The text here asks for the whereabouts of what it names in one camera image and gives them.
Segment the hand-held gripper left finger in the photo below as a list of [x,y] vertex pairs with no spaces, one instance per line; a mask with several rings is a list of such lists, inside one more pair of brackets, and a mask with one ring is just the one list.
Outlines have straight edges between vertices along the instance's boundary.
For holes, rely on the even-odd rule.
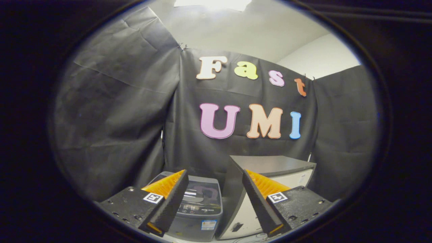
[[162,237],[173,223],[188,183],[184,169],[143,188],[127,187],[98,205],[126,224]]

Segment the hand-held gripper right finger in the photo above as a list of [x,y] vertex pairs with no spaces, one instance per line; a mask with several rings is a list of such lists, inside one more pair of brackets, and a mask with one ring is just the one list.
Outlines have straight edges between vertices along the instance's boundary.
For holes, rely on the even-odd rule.
[[303,227],[334,204],[305,186],[289,188],[248,169],[243,170],[242,184],[261,229],[269,237]]

